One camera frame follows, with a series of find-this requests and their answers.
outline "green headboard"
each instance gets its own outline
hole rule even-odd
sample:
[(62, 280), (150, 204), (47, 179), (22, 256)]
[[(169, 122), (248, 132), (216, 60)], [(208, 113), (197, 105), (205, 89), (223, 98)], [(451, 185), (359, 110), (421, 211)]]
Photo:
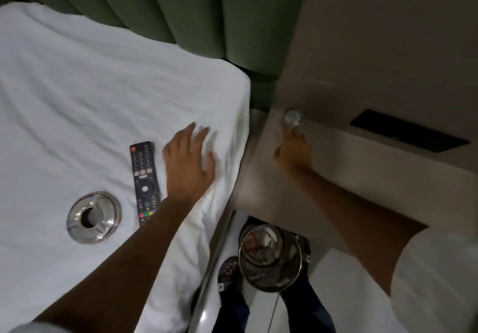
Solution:
[(302, 0), (26, 0), (130, 28), (209, 58), (251, 79), (251, 106), (268, 111)]

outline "person's left hand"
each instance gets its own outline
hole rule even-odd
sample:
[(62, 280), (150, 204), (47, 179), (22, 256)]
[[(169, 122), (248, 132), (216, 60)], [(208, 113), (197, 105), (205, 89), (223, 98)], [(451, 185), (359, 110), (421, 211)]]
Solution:
[(213, 153), (209, 152), (206, 171), (203, 171), (201, 151), (209, 128), (200, 131), (191, 146), (195, 126), (192, 123), (178, 131), (163, 149), (168, 198), (190, 204), (191, 208), (211, 186), (216, 168)]

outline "leg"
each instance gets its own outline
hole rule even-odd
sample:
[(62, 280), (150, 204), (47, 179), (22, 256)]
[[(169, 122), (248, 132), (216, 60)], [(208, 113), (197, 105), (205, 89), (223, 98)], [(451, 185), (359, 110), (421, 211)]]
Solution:
[(291, 333), (335, 333), (332, 318), (315, 294), (305, 271), (281, 292), (281, 297), (289, 314)]
[(219, 268), (218, 289), (221, 309), (212, 333), (244, 333), (249, 307), (242, 296), (242, 274), (238, 258), (227, 259)]

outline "pants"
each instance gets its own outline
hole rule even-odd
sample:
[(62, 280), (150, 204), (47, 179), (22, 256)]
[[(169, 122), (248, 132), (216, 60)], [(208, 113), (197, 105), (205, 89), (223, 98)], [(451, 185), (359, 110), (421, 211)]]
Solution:
[[(335, 333), (334, 323), (311, 287), (306, 274), (281, 292), (289, 315), (290, 333)], [(244, 333), (249, 307), (242, 294), (233, 287), (222, 293), (219, 310), (212, 333)]]

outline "mattress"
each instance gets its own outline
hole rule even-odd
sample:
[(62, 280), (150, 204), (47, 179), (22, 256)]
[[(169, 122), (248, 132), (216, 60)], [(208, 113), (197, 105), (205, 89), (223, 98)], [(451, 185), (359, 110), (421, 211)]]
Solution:
[[(155, 143), (164, 198), (161, 150), (196, 121), (211, 127), (204, 149), (216, 154), (217, 178), (171, 242), (137, 327), (184, 331), (244, 152), (249, 89), (223, 60), (36, 3), (1, 7), (0, 330), (34, 318), (139, 227), (128, 147)], [(119, 200), (122, 221), (105, 241), (80, 245), (66, 217), (94, 191)]]

